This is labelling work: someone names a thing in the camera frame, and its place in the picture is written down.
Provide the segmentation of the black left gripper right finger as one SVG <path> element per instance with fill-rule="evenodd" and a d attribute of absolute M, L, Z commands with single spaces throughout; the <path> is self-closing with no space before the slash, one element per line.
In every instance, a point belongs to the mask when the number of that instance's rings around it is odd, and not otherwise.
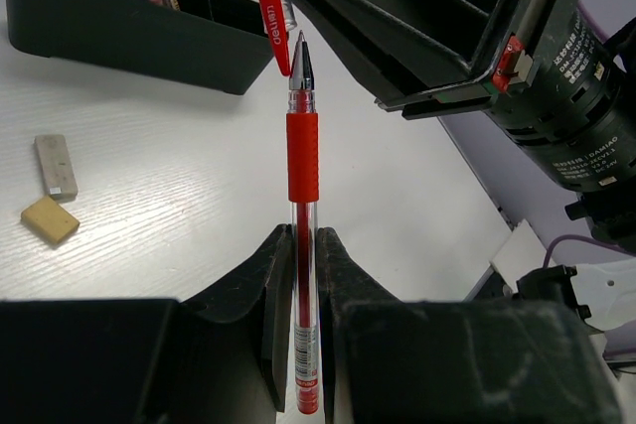
<path fill-rule="evenodd" d="M 335 423 L 338 375 L 346 370 L 344 346 L 338 342 L 345 307 L 358 302 L 395 302 L 398 298 L 351 258 L 334 228 L 318 229 L 316 252 L 323 409 L 325 421 Z"/>

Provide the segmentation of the red pen cap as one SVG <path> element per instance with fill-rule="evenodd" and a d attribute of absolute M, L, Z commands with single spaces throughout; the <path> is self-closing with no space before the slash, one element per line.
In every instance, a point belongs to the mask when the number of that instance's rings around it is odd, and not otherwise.
<path fill-rule="evenodd" d="M 289 33 L 297 27 L 291 0 L 258 0 L 264 30 L 269 38 L 278 69 L 290 76 Z"/>

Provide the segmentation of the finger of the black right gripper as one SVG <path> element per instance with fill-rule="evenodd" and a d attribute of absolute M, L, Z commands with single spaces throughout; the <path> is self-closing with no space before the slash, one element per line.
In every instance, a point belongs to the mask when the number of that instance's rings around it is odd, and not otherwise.
<path fill-rule="evenodd" d="M 294 0 L 385 109 L 486 105 L 521 0 Z"/>

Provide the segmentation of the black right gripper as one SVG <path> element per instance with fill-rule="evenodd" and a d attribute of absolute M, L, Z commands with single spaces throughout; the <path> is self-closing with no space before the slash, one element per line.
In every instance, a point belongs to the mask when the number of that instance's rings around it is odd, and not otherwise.
<path fill-rule="evenodd" d="M 635 241 L 635 27 L 602 40 L 579 0 L 463 0 L 460 79 L 428 80 L 407 120 L 481 111 L 556 184 L 565 209 L 612 245 Z"/>

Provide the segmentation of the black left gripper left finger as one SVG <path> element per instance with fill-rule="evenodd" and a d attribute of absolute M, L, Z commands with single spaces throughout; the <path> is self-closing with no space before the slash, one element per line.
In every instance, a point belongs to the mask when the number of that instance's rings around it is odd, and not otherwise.
<path fill-rule="evenodd" d="M 291 228 L 280 224 L 241 265 L 185 302 L 182 412 L 283 411 L 292 255 Z"/>

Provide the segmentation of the grey white eraser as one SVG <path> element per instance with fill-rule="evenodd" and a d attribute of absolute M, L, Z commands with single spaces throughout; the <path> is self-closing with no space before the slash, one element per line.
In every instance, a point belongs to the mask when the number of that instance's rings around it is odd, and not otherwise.
<path fill-rule="evenodd" d="M 58 201 L 74 200 L 79 188 L 66 137 L 61 134 L 37 135 L 34 146 L 45 193 Z"/>

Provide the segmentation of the red ballpoint pen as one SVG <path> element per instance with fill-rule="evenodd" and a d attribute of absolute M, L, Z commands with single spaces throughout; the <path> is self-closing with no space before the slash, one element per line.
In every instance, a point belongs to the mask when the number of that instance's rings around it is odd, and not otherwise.
<path fill-rule="evenodd" d="M 293 348 L 298 410 L 319 407 L 316 207 L 319 200 L 319 119 L 309 47 L 300 33 L 294 48 L 286 113 L 288 198 L 294 241 Z"/>

